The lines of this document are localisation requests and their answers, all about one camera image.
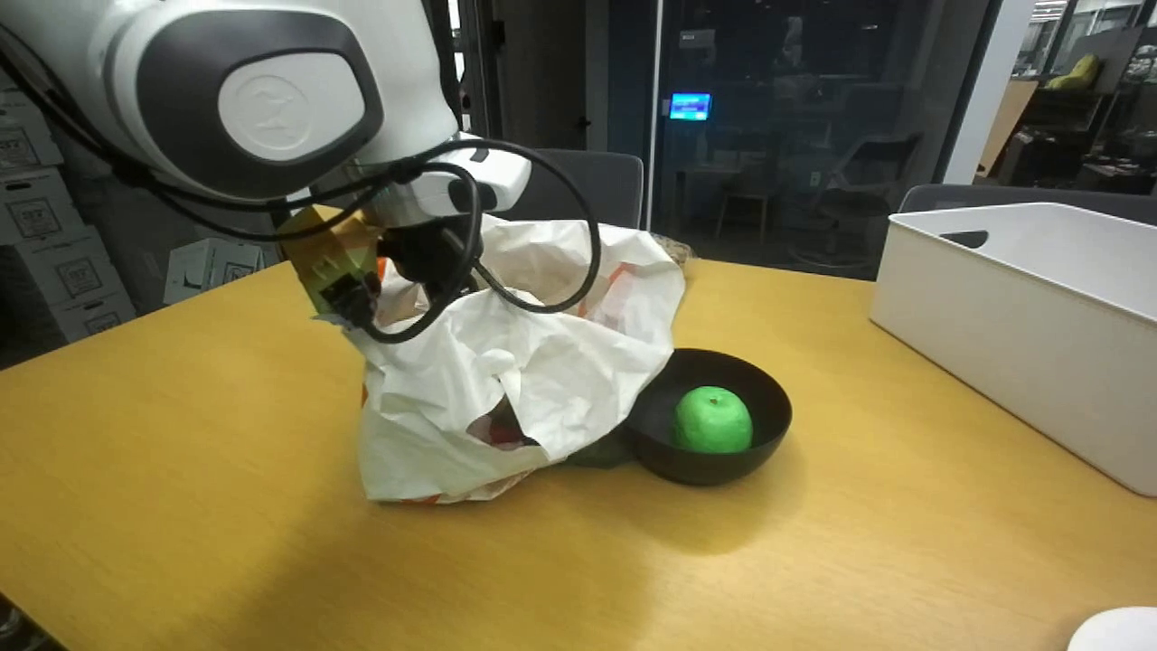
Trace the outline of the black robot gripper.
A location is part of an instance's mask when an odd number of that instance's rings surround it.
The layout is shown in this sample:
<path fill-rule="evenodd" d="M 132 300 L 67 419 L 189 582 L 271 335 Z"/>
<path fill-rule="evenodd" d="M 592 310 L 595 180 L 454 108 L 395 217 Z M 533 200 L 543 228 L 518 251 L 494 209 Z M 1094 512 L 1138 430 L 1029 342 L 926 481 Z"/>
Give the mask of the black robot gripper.
<path fill-rule="evenodd" d="M 378 253 L 426 294 L 454 295 L 481 256 L 481 217 L 514 209 L 527 180 L 531 158 L 494 145 L 398 164 L 398 178 L 369 200 Z"/>

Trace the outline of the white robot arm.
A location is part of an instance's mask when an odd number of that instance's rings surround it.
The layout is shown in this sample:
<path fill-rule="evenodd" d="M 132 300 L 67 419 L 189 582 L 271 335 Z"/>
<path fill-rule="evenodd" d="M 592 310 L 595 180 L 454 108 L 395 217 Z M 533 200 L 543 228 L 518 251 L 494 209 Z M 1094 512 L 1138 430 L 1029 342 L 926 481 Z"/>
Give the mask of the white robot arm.
<path fill-rule="evenodd" d="M 527 168 L 460 129 L 424 0 L 0 0 L 2 65 L 122 180 L 199 221 L 337 194 L 430 309 Z"/>

